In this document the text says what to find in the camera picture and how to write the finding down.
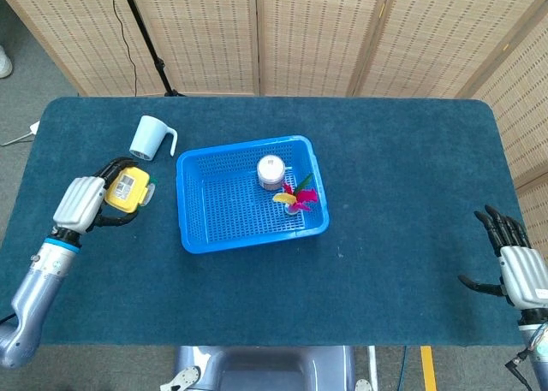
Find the yellow tape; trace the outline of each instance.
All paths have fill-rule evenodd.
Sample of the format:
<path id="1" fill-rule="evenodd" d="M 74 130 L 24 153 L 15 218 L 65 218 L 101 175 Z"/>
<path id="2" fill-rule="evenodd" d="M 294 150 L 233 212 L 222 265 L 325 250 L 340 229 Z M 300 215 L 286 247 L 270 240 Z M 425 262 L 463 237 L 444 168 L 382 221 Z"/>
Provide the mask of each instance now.
<path id="1" fill-rule="evenodd" d="M 420 346 L 420 358 L 422 359 L 422 372 L 425 377 L 425 391 L 436 391 L 432 348 L 430 346 Z"/>

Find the woven panel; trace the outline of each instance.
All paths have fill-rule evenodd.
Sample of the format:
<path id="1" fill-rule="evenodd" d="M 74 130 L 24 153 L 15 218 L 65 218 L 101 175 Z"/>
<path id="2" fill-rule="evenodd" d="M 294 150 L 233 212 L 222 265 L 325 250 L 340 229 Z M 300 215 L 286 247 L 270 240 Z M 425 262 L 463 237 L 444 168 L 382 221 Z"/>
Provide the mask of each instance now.
<path id="1" fill-rule="evenodd" d="M 548 164 L 548 16 L 475 94 L 493 109 L 515 180 Z"/>
<path id="2" fill-rule="evenodd" d="M 519 199 L 529 239 L 548 260 L 548 183 L 528 190 Z"/>
<path id="3" fill-rule="evenodd" d="M 134 70 L 111 0 L 8 0 L 80 94 L 133 96 Z M 125 0 L 116 0 L 139 94 L 164 92 Z"/>
<path id="4" fill-rule="evenodd" d="M 267 95 L 344 96 L 376 0 L 262 0 Z"/>
<path id="5" fill-rule="evenodd" d="M 137 1 L 177 91 L 258 91 L 254 0 Z"/>
<path id="6" fill-rule="evenodd" d="M 362 96 L 454 97 L 533 0 L 395 0 Z"/>

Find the green leaf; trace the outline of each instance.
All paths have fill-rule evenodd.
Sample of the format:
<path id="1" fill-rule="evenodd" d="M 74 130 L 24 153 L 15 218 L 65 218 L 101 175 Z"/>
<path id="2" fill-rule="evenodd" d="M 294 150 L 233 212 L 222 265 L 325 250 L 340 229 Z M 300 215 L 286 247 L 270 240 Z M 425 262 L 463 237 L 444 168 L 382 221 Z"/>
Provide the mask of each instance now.
<path id="1" fill-rule="evenodd" d="M 307 176 L 307 178 L 299 183 L 299 186 L 293 191 L 293 195 L 296 196 L 300 190 L 304 190 L 308 183 L 312 179 L 312 173 Z"/>

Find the yellow object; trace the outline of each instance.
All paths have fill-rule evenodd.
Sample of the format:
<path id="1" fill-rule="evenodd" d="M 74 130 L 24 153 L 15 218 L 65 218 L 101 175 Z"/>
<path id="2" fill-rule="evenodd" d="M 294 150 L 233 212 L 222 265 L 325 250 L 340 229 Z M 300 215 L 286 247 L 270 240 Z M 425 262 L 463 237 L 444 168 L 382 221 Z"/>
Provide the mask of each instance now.
<path id="1" fill-rule="evenodd" d="M 420 346 L 422 372 L 425 377 L 425 391 L 436 391 L 436 375 L 434 374 L 434 360 L 430 346 Z"/>
<path id="2" fill-rule="evenodd" d="M 293 205 L 297 202 L 297 197 L 289 193 L 278 193 L 274 195 L 272 200 L 276 201 L 277 203 L 285 203 L 285 204 Z"/>
<path id="3" fill-rule="evenodd" d="M 136 167 L 128 167 L 116 177 L 104 196 L 104 201 L 118 210 L 133 213 L 139 205 L 146 205 L 155 185 L 151 176 Z"/>

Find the yellow device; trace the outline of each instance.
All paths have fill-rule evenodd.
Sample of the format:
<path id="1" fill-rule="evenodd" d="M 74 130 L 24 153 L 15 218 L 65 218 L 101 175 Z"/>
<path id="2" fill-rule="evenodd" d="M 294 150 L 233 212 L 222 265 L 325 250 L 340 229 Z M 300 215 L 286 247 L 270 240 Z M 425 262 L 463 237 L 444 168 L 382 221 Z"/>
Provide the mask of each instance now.
<path id="1" fill-rule="evenodd" d="M 156 185 L 151 176 L 136 167 L 128 167 L 116 177 L 104 196 L 104 201 L 126 213 L 133 213 L 140 205 L 147 205 Z"/>

